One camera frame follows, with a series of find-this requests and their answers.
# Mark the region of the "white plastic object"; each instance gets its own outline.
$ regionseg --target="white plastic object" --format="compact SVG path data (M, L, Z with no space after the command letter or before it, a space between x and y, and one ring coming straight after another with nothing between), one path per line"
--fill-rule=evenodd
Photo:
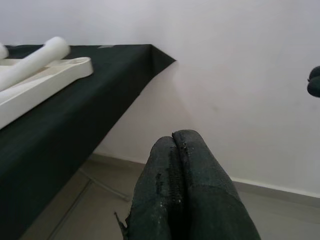
M23 59L0 60L0 74ZM89 57L56 60L20 83L0 91L0 129L77 79L92 74Z
M70 52L67 42L61 37L54 37L44 46L33 52L13 67L0 72L0 91L3 91L41 70L55 60L63 59Z
M0 42L0 60L5 59L6 57L8 57L8 55L8 49Z

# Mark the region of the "baseboard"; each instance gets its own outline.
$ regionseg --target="baseboard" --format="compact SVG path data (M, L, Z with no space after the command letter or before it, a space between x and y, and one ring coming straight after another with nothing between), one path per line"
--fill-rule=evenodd
M94 162L118 166L123 168L135 168L143 170L145 164L133 162L128 159L120 159L114 156L107 156L101 153L92 154L89 159ZM240 192L256 194L268 198L279 199L291 203L302 204L314 208L320 208L320 195L309 192L296 191L295 189L281 188L278 186L262 184L240 178L231 178L236 189Z

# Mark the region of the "floor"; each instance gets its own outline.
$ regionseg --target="floor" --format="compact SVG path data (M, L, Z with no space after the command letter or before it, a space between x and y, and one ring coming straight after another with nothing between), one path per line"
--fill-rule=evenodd
M133 165L102 164L87 161L82 168L95 178L126 194L133 194L142 171ZM87 178L77 172L20 240L46 240L70 208ZM320 209L239 192L263 240L320 239ZM114 212L123 221L130 203L92 184L69 217L50 240L122 240Z

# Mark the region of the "white cylinder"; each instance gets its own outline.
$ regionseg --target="white cylinder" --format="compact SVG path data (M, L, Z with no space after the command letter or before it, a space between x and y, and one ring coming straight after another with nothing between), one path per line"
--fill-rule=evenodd
M51 38L39 50L0 72L0 91L27 79L52 61L63 59L69 52L70 47L63 38Z
M9 55L8 49L6 48L6 46L1 44L0 42L0 60L5 59L6 57L8 57L8 55Z

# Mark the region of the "black tablecloth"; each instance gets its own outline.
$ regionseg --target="black tablecloth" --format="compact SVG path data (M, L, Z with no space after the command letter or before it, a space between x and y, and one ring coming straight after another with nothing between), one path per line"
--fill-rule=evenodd
M40 47L8 47L9 58ZM72 46L67 59L78 57L91 58L91 76L0 130L2 239L17 239L28 228L147 83L175 61L152 45Z

